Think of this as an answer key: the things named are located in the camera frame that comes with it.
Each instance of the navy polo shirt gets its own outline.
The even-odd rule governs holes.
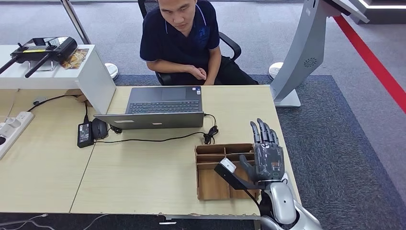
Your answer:
[[[198,0],[188,37],[166,22],[159,9],[149,12],[143,23],[140,56],[144,61],[162,59],[207,71],[209,50],[219,44],[214,7],[206,0]]]

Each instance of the power strip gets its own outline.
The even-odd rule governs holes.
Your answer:
[[[6,142],[0,145],[0,160],[11,148],[17,138],[23,133],[25,128],[33,120],[34,114],[30,112],[20,112],[16,117],[9,118],[5,123],[0,123],[0,137],[6,138]]]

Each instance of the black cable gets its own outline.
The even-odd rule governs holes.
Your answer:
[[[42,102],[40,102],[40,103],[34,105],[34,106],[31,107],[31,109],[29,109],[27,112],[31,112],[33,109],[35,109],[36,107],[38,107],[38,106],[40,106],[40,105],[42,105],[42,104],[44,104],[44,103],[47,103],[47,102],[49,102],[49,101],[52,101],[52,100],[55,100],[55,99],[58,99],[58,98],[61,98],[61,97],[66,97],[66,96],[77,97],[76,95],[61,95],[61,96],[58,96],[58,97],[49,98],[49,99],[47,99],[47,100],[45,100],[45,101],[42,101]]]
[[[214,118],[214,126],[210,128],[208,133],[204,133],[204,132],[195,132],[195,133],[191,133],[182,137],[175,137],[175,138],[168,138],[168,139],[164,139],[164,140],[146,140],[146,139],[126,139],[126,140],[116,140],[116,141],[96,141],[95,143],[118,143],[118,142],[126,142],[126,141],[148,141],[148,142],[164,142],[164,141],[168,141],[168,140],[176,140],[176,139],[182,139],[182,138],[187,138],[190,137],[192,135],[195,134],[203,134],[204,137],[204,143],[206,145],[210,145],[212,143],[212,139],[213,139],[213,143],[215,144],[215,139],[214,139],[214,135],[216,135],[218,133],[218,129],[217,129],[217,123],[216,123],[216,119],[213,115],[211,114],[204,114],[204,116],[211,116]],[[115,132],[115,129],[119,130],[119,133],[121,133],[121,129],[111,126],[110,128]]]
[[[257,207],[259,208],[258,201],[254,198],[254,196],[252,196],[252,194],[249,193],[247,189],[244,189],[244,192],[245,192],[249,197],[251,197],[251,199],[255,202],[255,204],[256,204]]]
[[[85,118],[83,119],[83,123],[88,123],[89,122],[89,117],[88,117],[88,105],[85,103],[85,108],[86,108],[86,114],[85,114]]]
[[[123,132],[123,130],[122,130],[122,129],[117,128],[117,127],[112,126],[112,125],[110,125],[110,129],[111,129],[111,130],[113,130],[113,131],[114,131],[114,133],[116,133],[116,134],[120,134],[120,133],[122,133],[122,132]]]

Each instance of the cardboard box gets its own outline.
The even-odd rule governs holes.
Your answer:
[[[254,164],[252,144],[200,145],[195,148],[199,200],[250,199],[244,190],[233,189],[214,171],[215,166],[227,157],[237,166],[234,174],[250,182],[248,175],[239,164],[241,154],[245,155],[249,163]],[[249,192],[258,199],[258,190],[249,190]]]

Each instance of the laptop touchpad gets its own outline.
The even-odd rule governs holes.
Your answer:
[[[163,88],[162,89],[162,100],[172,101],[172,100],[185,100],[186,98],[186,88]]]

